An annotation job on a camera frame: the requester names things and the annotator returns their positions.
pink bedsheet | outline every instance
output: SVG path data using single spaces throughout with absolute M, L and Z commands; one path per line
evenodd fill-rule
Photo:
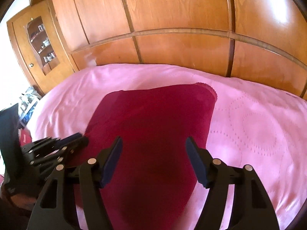
M 36 106 L 28 129 L 33 141 L 84 133 L 108 93 L 197 82 L 210 85 L 218 95 L 207 149 L 228 165 L 255 168 L 285 229 L 307 197 L 307 103 L 287 92 L 177 66 L 112 64 L 84 69 L 55 87 Z M 228 226 L 231 192 L 233 187 L 221 229 Z M 196 184 L 173 229 L 194 229 L 207 193 Z

wooden headboard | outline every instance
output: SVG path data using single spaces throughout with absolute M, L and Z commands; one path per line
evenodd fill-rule
M 81 70 L 163 63 L 307 99 L 307 22 L 293 0 L 53 0 Z

bed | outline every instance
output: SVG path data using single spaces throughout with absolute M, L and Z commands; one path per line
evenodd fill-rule
M 199 82 L 217 93 L 206 148 L 227 165 L 255 168 L 280 229 L 286 229 L 307 198 L 307 103 L 291 93 L 178 66 L 110 64 L 81 70 L 56 86 L 38 103 L 27 127 L 33 141 L 85 133 L 97 106 L 111 92 Z M 229 223 L 232 191 L 230 187 L 221 229 Z M 194 229 L 206 196 L 196 184 L 172 229 Z M 86 229 L 81 208 L 78 217 Z

cabinet door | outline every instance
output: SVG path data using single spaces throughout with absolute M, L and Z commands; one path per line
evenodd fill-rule
M 13 21 L 14 32 L 25 64 L 46 94 L 74 71 L 57 36 L 47 0 L 26 9 Z

white wall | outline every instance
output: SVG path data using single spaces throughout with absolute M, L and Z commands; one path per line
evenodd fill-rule
M 15 0 L 0 23 L 0 110 L 16 103 L 30 86 L 17 62 L 7 31 L 7 21 L 29 4 L 29 0 Z

